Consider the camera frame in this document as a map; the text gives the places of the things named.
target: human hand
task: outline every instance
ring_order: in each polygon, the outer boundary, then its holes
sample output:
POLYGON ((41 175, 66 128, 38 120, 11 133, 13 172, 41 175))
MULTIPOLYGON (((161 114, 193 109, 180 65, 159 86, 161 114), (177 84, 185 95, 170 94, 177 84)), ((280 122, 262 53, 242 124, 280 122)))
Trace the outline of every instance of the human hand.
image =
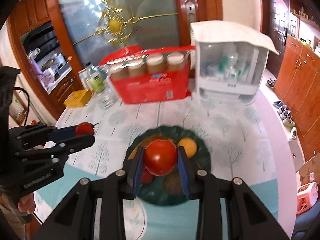
MULTIPOLYGON (((0 203, 9 206, 9 200, 6 195, 0 193, 0 203)), ((18 209, 20 212, 27 212, 32 214, 36 210, 36 203, 33 198, 33 193, 30 193, 22 197, 18 203, 18 209)))

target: silver bolt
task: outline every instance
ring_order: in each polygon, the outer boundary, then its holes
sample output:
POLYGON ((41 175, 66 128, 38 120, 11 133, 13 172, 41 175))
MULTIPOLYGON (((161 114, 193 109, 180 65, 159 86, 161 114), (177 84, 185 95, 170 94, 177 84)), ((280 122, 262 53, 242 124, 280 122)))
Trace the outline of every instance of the silver bolt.
POLYGON ((243 181, 242 181, 242 179, 240 179, 240 178, 234 178, 234 179, 233 179, 233 183, 236 184, 236 185, 241 185, 242 182, 243 182, 243 181))
POLYGON ((198 170, 198 171, 197 171, 197 174, 198 174, 199 176, 205 176, 205 175, 207 175, 207 172, 206 172, 205 170, 198 170))
POLYGON ((117 176, 123 176, 125 174, 125 171, 124 170, 117 170, 116 171, 116 175, 117 176))
POLYGON ((80 181, 81 185, 87 185, 89 183, 89 179, 88 178, 82 178, 80 181))

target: red tomato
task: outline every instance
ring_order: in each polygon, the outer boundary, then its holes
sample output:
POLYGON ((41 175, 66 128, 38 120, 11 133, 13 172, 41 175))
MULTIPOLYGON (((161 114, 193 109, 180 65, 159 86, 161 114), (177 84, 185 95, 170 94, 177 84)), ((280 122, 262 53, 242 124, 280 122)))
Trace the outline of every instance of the red tomato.
POLYGON ((177 164, 177 160, 177 148, 169 140, 154 140, 144 151, 144 165, 155 176, 167 175, 177 164))
POLYGON ((75 135, 91 134, 94 135, 94 125, 88 122, 82 122, 77 125, 75 135))
POLYGON ((144 167, 141 176, 141 182, 149 184, 153 180, 153 175, 144 167))

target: green plate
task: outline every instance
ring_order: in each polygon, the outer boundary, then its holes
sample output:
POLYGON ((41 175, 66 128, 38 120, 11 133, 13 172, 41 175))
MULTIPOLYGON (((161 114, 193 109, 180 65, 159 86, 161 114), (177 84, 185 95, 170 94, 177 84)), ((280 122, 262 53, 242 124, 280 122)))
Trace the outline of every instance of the green plate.
MULTIPOLYGON (((138 136, 133 141, 133 143, 127 149, 124 160, 128 159, 131 152, 140 142, 153 134, 163 134, 168 138, 173 139, 175 145, 177 145, 182 138, 192 138, 197 143, 197 152, 191 159, 195 160, 200 165, 201 169, 211 172, 210 154, 203 140, 201 140, 191 130, 184 130, 180 126, 160 126, 156 129, 147 130, 144 134, 138 136)), ((164 191, 162 185, 164 177, 165 176, 155 176, 154 180, 150 184, 142 184, 138 197, 150 204, 157 206, 174 206, 186 202, 187 199, 184 195, 170 195, 164 191)))

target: orange plastic stool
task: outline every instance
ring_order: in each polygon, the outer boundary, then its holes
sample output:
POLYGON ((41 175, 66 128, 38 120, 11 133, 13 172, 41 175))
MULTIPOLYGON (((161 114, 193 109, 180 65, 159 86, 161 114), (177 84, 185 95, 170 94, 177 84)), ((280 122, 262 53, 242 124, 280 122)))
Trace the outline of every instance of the orange plastic stool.
POLYGON ((298 187, 298 205, 297 214, 307 211, 312 208, 318 199, 318 185, 316 182, 311 182, 298 187))

